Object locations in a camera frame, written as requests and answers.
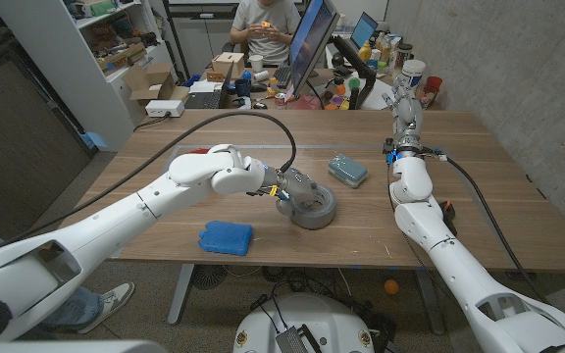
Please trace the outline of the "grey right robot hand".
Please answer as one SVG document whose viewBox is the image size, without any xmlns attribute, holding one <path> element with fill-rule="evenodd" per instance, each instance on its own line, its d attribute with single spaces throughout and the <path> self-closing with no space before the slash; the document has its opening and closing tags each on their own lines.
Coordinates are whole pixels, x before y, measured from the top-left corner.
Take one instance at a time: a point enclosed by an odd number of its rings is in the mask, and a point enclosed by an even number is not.
<svg viewBox="0 0 565 353">
<path fill-rule="evenodd" d="M 397 153 L 422 151 L 420 144 L 423 110 L 415 99 L 413 88 L 405 75 L 399 75 L 393 82 L 391 93 L 383 93 L 387 106 L 394 117 L 391 145 Z"/>
</svg>

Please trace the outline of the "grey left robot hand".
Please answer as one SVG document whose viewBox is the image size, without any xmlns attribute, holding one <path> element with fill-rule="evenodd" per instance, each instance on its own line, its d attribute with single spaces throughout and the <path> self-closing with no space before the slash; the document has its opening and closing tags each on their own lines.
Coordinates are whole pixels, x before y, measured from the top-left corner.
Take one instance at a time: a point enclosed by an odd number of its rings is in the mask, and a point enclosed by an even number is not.
<svg viewBox="0 0 565 353">
<path fill-rule="evenodd" d="M 334 214 L 334 193 L 295 168 L 267 169 L 259 190 L 277 197 L 279 211 L 297 223 L 317 222 Z"/>
</svg>

